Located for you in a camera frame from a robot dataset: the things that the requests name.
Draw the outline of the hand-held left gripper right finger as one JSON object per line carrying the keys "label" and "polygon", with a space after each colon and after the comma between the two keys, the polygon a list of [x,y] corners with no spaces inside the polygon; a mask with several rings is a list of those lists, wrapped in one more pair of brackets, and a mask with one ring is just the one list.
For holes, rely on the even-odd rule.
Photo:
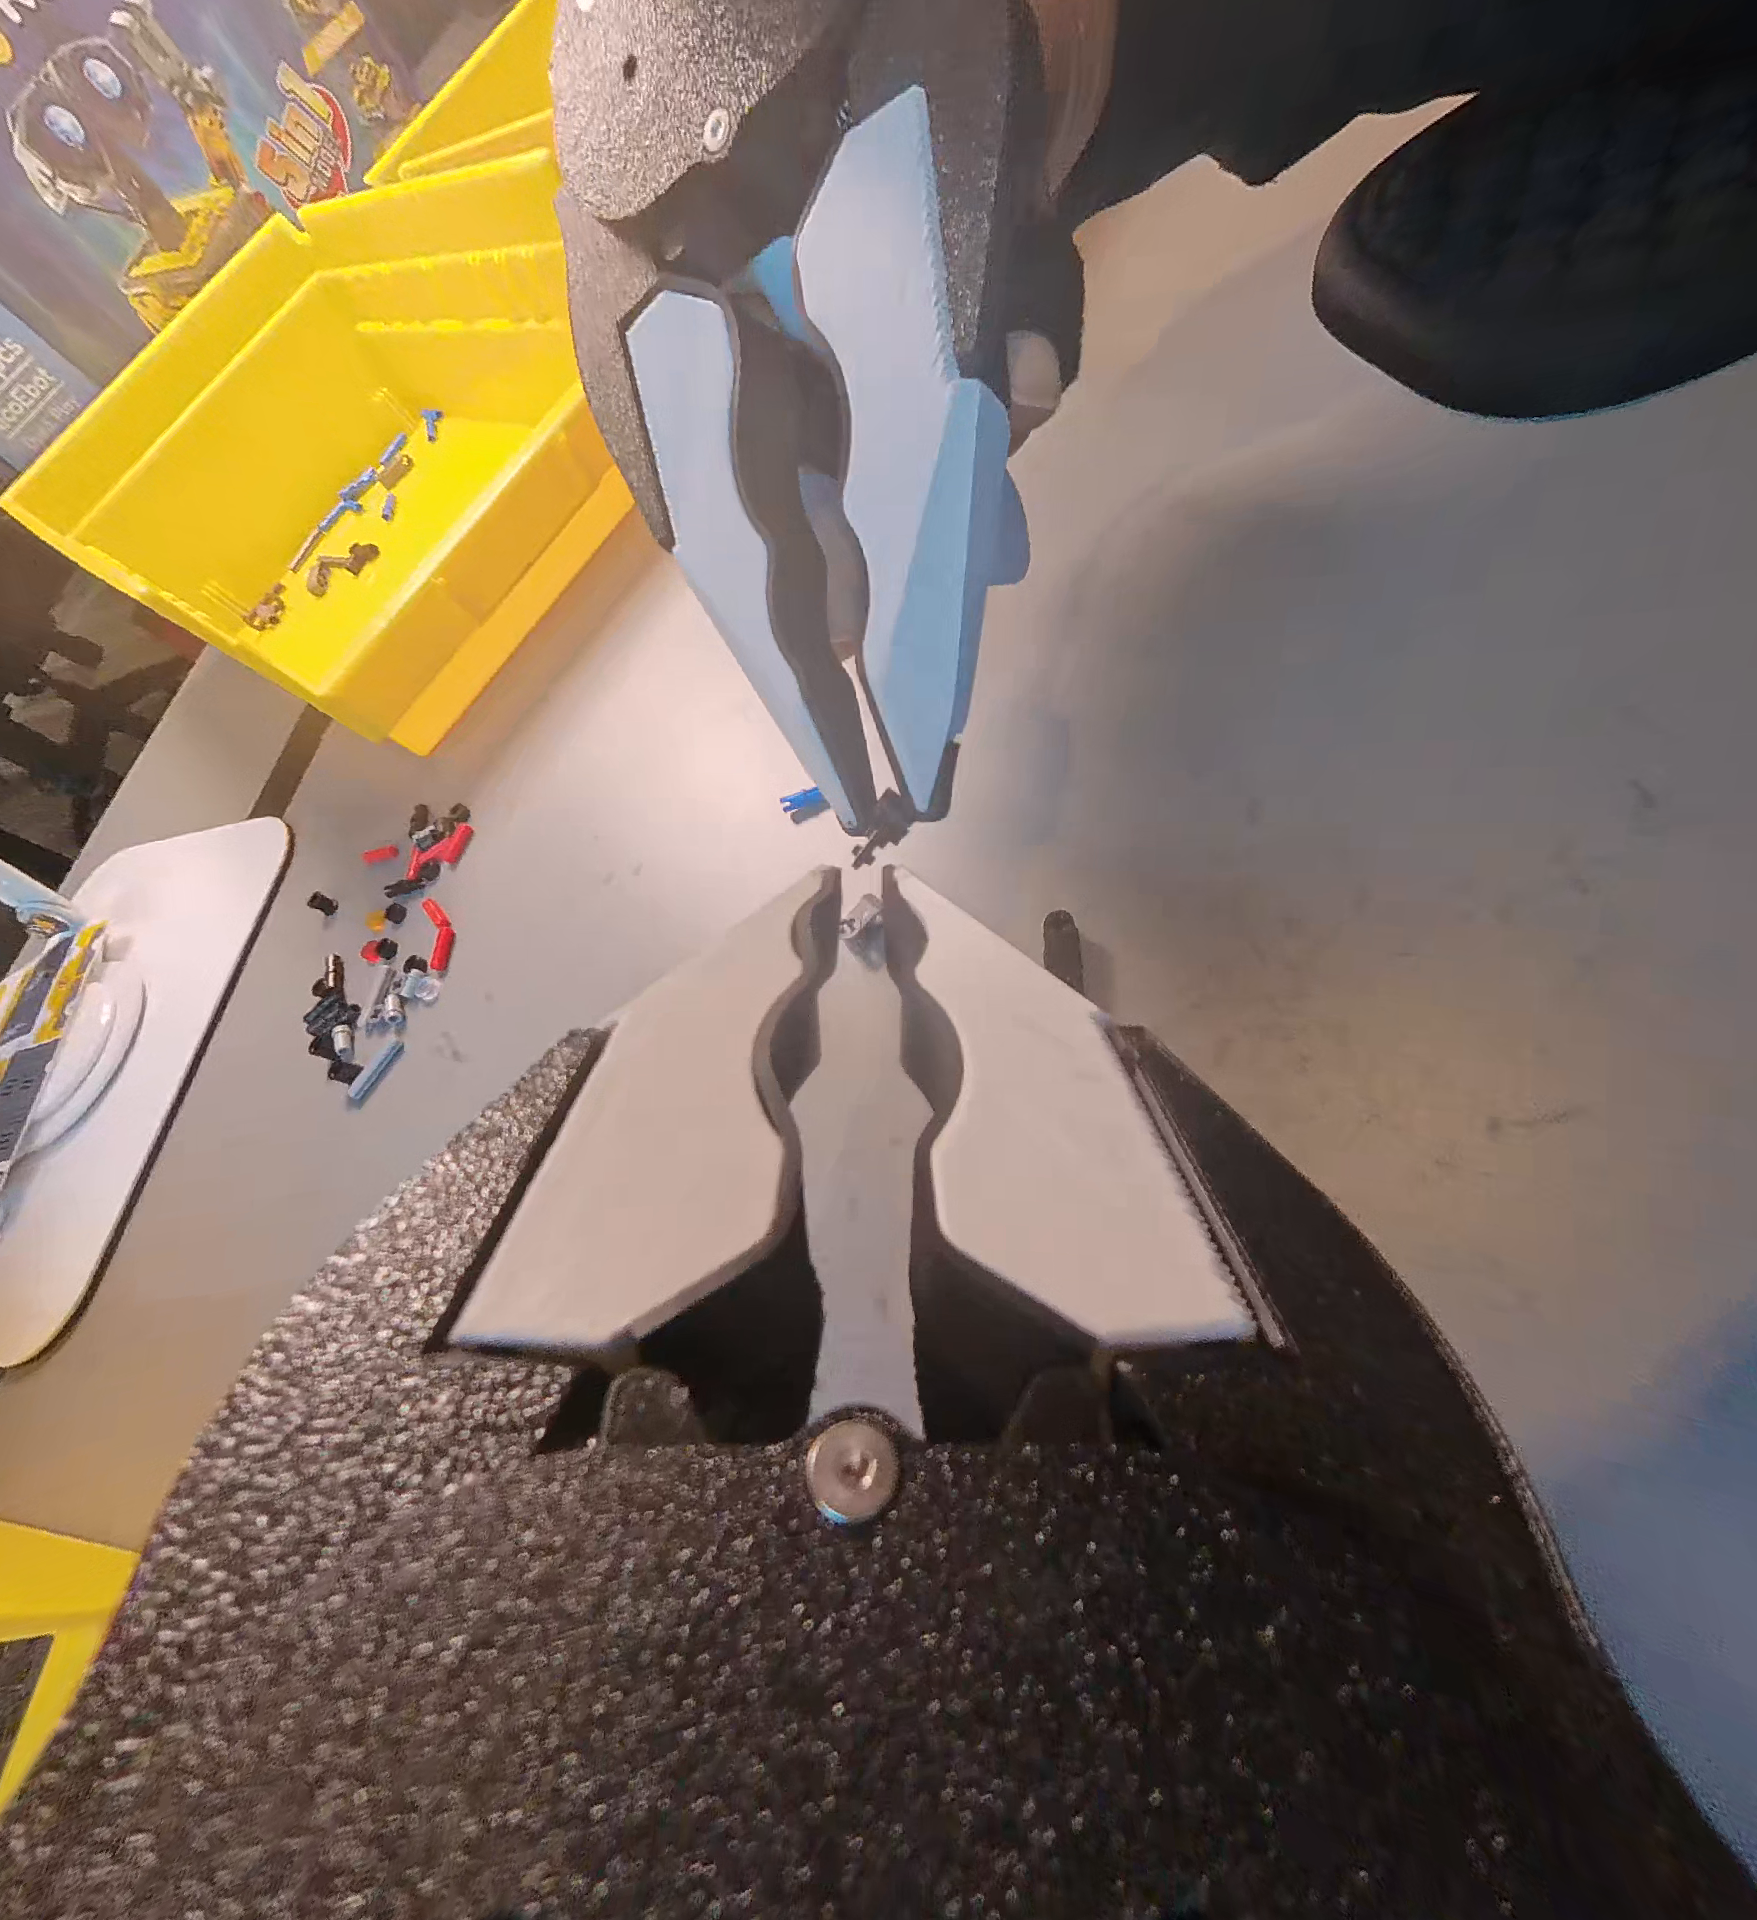
{"label": "hand-held left gripper right finger", "polygon": [[1095,1351],[1254,1339],[1105,1015],[902,865],[884,910],[937,1250]]}

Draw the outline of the grey desk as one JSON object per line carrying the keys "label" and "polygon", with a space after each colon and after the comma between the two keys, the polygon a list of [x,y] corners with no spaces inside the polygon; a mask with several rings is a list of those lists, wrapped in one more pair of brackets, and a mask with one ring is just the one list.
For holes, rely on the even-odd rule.
{"label": "grey desk", "polygon": [[[1757,358],[1463,420],[1338,350],[1319,232],[1426,113],[1082,232],[952,813],[902,859],[1163,1038],[1488,1393],[1618,1666],[1757,1868]],[[95,1304],[0,1381],[0,1521],[137,1550],[261,1334],[568,1028],[810,865],[801,782],[626,523],[429,761],[202,659],[82,869],[280,813],[285,894]],[[309,895],[468,806],[441,1009],[361,1114]]]}

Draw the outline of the pile of small brick parts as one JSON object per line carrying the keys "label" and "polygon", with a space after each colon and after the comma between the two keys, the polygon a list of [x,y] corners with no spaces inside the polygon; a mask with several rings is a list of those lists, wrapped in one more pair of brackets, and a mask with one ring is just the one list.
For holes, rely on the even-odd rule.
{"label": "pile of small brick parts", "polygon": [[308,899],[324,937],[301,1017],[308,1053],[347,1114],[385,1089],[441,1009],[461,946],[458,879],[475,817],[413,806]]}

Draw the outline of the yellow plastic bin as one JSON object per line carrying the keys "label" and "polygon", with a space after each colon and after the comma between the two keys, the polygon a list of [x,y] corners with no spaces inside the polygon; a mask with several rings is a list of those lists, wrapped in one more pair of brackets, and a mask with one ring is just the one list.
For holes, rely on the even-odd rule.
{"label": "yellow plastic bin", "polygon": [[519,3],[367,170],[396,185],[482,164],[552,158],[555,3]]}
{"label": "yellow plastic bin", "polygon": [[55,1739],[137,1555],[0,1521],[0,1817]]}
{"label": "yellow plastic bin", "polygon": [[[272,219],[2,495],[76,566],[369,741],[433,755],[631,514],[587,409],[541,153]],[[381,558],[292,573],[424,409]],[[245,614],[274,585],[286,617]]]}

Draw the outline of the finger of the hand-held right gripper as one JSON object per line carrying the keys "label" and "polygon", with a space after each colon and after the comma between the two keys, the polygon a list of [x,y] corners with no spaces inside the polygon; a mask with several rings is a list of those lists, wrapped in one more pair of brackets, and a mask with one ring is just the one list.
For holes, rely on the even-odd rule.
{"label": "finger of the hand-held right gripper", "polygon": [[680,571],[844,829],[865,834],[878,794],[801,487],[799,350],[720,289],[667,284],[626,358]]}
{"label": "finger of the hand-held right gripper", "polygon": [[922,84],[844,131],[793,257],[807,345],[841,397],[839,498],[865,567],[857,680],[892,773],[873,822],[914,828],[951,806],[987,594],[1032,563],[1008,406],[958,366]]}

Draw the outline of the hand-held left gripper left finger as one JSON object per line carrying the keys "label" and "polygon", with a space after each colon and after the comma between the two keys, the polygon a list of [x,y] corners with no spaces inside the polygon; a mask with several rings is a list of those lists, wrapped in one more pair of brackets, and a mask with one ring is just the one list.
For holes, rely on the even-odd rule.
{"label": "hand-held left gripper left finger", "polygon": [[627,1351],[775,1250],[801,1202],[841,871],[806,871],[620,1009],[448,1342]]}

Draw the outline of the person's right hand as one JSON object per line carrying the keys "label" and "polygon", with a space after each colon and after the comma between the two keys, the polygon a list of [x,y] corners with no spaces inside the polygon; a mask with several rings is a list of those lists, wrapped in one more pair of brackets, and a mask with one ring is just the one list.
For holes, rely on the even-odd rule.
{"label": "person's right hand", "polygon": [[1013,453],[1058,416],[1066,390],[1055,345],[1032,329],[1013,329],[1004,344],[1008,393]]}

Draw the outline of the white desk stand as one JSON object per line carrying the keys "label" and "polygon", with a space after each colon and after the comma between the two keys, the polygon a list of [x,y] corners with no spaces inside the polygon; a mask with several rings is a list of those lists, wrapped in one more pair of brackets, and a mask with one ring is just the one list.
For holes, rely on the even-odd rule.
{"label": "white desk stand", "polygon": [[76,894],[0,861],[0,903],[35,948],[103,920],[26,1145],[0,1194],[0,1370],[55,1345],[97,1291],[195,1072],[289,871],[280,819],[147,842]]}

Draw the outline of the cluster of blue pins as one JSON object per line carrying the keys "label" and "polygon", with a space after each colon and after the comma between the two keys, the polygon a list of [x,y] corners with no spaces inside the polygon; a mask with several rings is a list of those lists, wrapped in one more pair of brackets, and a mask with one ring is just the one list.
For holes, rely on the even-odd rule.
{"label": "cluster of blue pins", "polygon": [[376,514],[381,523],[393,523],[400,512],[398,495],[416,469],[418,450],[439,443],[445,420],[443,409],[429,408],[398,429],[379,457],[338,492],[338,517]]}

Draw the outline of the blue-grey toy box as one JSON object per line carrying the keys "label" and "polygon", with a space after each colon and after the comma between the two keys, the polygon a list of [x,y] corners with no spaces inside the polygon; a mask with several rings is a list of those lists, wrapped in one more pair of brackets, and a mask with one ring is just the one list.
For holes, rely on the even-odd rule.
{"label": "blue-grey toy box", "polygon": [[0,472],[272,219],[369,183],[507,3],[0,3]]}

